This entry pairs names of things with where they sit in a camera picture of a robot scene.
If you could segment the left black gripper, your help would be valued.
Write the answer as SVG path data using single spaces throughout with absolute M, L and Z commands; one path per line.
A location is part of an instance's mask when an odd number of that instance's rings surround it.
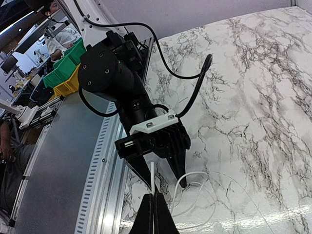
M 167 159 L 169 166 L 177 180 L 185 173 L 186 151 L 190 149 L 191 140 L 182 123 L 176 123 L 156 132 L 136 133 L 115 142 L 120 158 L 127 161 L 129 168 L 147 185 L 152 185 L 151 171 L 144 159 L 144 155 L 156 154 L 159 158 Z

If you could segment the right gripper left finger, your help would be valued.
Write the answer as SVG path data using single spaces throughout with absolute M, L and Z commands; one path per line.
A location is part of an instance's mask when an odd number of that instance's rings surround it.
M 152 234 L 154 231 L 154 200 L 145 194 L 129 234 Z

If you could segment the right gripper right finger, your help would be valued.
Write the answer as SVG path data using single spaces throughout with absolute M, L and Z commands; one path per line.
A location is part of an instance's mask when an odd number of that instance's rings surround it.
M 162 193 L 154 194 L 155 234 L 179 234 Z

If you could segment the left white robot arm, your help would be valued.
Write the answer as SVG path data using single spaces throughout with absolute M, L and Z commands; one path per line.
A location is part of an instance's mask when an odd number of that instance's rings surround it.
M 78 27 L 86 52 L 80 58 L 78 93 L 95 94 L 116 106 L 115 114 L 126 137 L 115 142 L 120 158 L 149 188 L 154 187 L 151 171 L 144 159 L 149 153 L 167 160 L 179 185 L 187 185 L 186 152 L 191 140 L 181 118 L 193 105 L 213 56 L 207 55 L 196 79 L 195 89 L 180 113 L 165 109 L 158 115 L 143 85 L 144 53 L 128 23 L 118 23 L 100 0 L 66 0 L 64 5 Z

